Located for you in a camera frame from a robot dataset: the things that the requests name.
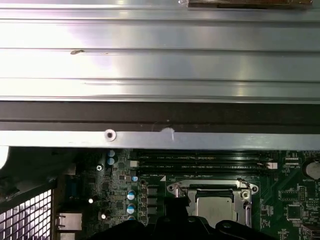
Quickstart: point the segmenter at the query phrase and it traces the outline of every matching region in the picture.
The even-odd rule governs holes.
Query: mesh vent
[[[0,240],[50,240],[51,190],[0,214]]]

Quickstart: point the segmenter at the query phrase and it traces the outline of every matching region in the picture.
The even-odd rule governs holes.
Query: metal panel
[[[0,214],[0,239],[51,239],[51,196],[48,190]]]
[[[308,11],[14,2],[0,1],[0,100],[320,103],[318,1]]]
[[[129,148],[173,150],[320,150],[319,134],[0,131],[0,145],[14,147]]]

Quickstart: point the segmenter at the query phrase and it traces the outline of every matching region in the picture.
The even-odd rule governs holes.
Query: aluminum rail
[[[0,0],[0,32],[0,101],[320,103],[319,1]]]

